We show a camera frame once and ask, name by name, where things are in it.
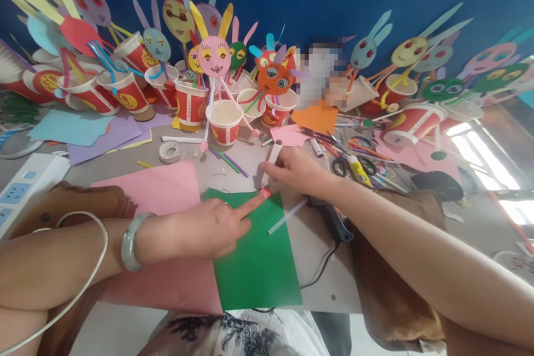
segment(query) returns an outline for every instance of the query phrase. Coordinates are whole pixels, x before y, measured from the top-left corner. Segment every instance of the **colored paper sheet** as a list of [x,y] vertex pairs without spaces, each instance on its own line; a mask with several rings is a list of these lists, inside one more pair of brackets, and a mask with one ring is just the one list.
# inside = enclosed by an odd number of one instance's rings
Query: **colored paper sheet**
[[48,112],[28,135],[32,140],[53,140],[71,145],[91,146],[106,132],[113,116],[92,110],[74,111],[58,105]]
[[281,140],[284,146],[304,146],[304,142],[310,139],[309,136],[299,132],[297,124],[284,125],[278,128],[271,128],[271,136],[276,142]]
[[67,145],[70,163],[78,164],[93,159],[142,134],[132,115],[123,108],[111,120],[109,132],[100,136],[92,146]]
[[[228,194],[208,188],[201,197],[218,197],[235,209],[255,195],[256,192]],[[302,305],[288,227],[284,224],[267,235],[283,216],[277,193],[248,216],[252,228],[238,240],[236,250],[214,260],[223,310]]]
[[291,119],[300,126],[328,135],[334,133],[338,109],[332,106],[309,106],[304,111],[293,110]]
[[[394,161],[405,164],[414,170],[422,172],[445,172],[457,180],[460,184],[462,183],[455,156],[448,155],[443,160],[432,160],[431,154],[436,151],[434,146],[427,145],[422,141],[417,142],[416,145],[412,147],[391,146],[384,142],[380,135],[380,131],[375,131],[373,136],[378,145],[376,149],[378,153],[387,156]],[[451,139],[445,134],[441,136],[441,147],[445,152],[447,149],[454,150],[455,152],[457,151],[454,143],[452,143]]]
[[[195,168],[190,161],[154,167],[92,186],[120,186],[137,204],[136,215],[184,211],[200,202]],[[213,262],[175,259],[126,271],[107,280],[101,300],[187,313],[221,314]]]

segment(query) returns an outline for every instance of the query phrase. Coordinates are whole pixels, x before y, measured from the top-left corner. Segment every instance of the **blue paper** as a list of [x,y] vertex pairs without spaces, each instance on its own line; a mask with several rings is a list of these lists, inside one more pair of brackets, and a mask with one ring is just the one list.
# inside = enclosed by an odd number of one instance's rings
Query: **blue paper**
[[112,118],[92,110],[74,111],[66,106],[56,106],[28,135],[32,140],[91,146],[100,135],[106,133]]

